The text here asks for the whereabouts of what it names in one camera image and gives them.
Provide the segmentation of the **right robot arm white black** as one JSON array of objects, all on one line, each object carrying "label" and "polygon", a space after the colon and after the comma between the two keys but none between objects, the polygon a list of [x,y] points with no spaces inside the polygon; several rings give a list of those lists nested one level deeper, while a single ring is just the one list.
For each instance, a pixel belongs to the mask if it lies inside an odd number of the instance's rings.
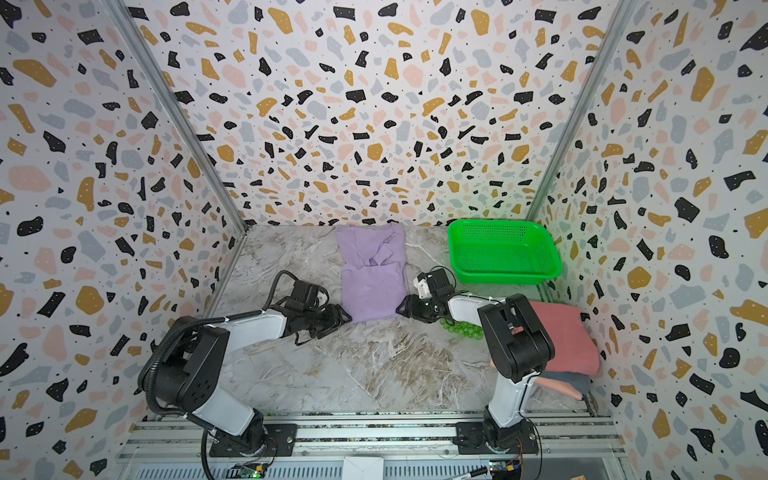
[{"label": "right robot arm white black", "polygon": [[482,329],[497,371],[495,390],[481,432],[460,435],[457,444],[498,453],[522,447],[527,391],[555,356],[553,341],[527,297],[515,294],[498,300],[456,294],[441,300],[409,294],[396,312],[423,323],[458,320]]}]

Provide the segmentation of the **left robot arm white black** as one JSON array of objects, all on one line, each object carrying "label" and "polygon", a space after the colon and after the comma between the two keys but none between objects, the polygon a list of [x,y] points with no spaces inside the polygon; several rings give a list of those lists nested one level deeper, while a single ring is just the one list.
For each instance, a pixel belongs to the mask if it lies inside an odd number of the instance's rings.
[{"label": "left robot arm white black", "polygon": [[337,304],[210,319],[181,317],[153,350],[138,387],[153,413],[189,420],[235,455],[257,455],[268,445],[264,417],[219,384],[225,358],[246,346],[298,337],[303,331],[311,340],[320,339],[351,321]]}]

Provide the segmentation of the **lilac t-shirt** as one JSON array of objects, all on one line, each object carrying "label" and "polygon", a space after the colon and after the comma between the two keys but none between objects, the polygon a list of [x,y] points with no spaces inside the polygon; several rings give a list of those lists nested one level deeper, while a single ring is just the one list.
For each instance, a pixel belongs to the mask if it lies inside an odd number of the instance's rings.
[{"label": "lilac t-shirt", "polygon": [[384,320],[408,295],[405,232],[398,223],[336,230],[343,260],[341,300],[354,323]]}]

